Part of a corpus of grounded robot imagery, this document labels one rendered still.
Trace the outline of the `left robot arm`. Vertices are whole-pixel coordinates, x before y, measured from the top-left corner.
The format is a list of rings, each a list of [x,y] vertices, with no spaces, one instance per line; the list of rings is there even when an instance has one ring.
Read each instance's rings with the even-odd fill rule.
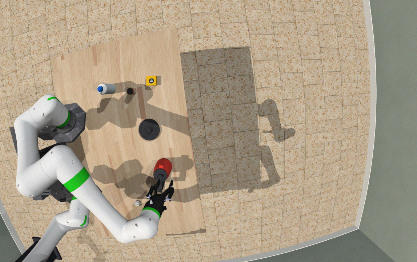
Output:
[[[42,96],[14,122],[17,140],[16,188],[24,197],[40,196],[59,180],[85,205],[121,243],[151,239],[157,234],[159,221],[166,207],[147,201],[134,219],[126,219],[105,198],[75,152],[66,145],[57,145],[42,158],[39,156],[38,132],[45,126],[51,132],[70,132],[76,115],[56,96]]]

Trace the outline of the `white plastic bottle with blue cap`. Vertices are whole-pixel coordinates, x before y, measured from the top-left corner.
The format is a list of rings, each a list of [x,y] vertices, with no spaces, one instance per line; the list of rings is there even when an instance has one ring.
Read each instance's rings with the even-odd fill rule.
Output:
[[[116,91],[116,86],[114,84],[99,84],[97,91],[99,94],[113,94]]]

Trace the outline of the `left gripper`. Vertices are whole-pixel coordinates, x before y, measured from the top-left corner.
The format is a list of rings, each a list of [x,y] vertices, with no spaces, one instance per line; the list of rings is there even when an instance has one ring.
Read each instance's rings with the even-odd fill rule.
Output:
[[[160,179],[157,181],[157,183],[154,186],[151,186],[149,189],[148,194],[146,195],[147,199],[152,201],[157,201],[161,206],[163,207],[165,201],[171,201],[172,195],[175,192],[175,189],[172,187],[173,182],[171,180],[168,189],[165,190],[165,192],[161,194],[157,194],[157,189],[160,186]],[[155,195],[152,196],[152,192],[155,190]],[[167,196],[168,195],[168,196]],[[167,196],[167,198],[165,197]]]

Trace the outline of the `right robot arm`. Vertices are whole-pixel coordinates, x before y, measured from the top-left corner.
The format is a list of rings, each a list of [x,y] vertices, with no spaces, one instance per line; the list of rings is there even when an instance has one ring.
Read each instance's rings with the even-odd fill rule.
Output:
[[[53,217],[39,242],[22,262],[47,262],[56,245],[68,231],[88,226],[90,210],[68,190],[65,193],[65,198],[59,201],[69,202],[70,210],[58,213]]]

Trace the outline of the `dark grey round disc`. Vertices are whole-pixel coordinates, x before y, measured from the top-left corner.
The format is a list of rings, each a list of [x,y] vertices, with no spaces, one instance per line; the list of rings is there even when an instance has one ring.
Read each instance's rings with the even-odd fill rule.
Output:
[[[154,140],[160,134],[160,126],[155,120],[147,118],[141,122],[139,132],[143,139]]]

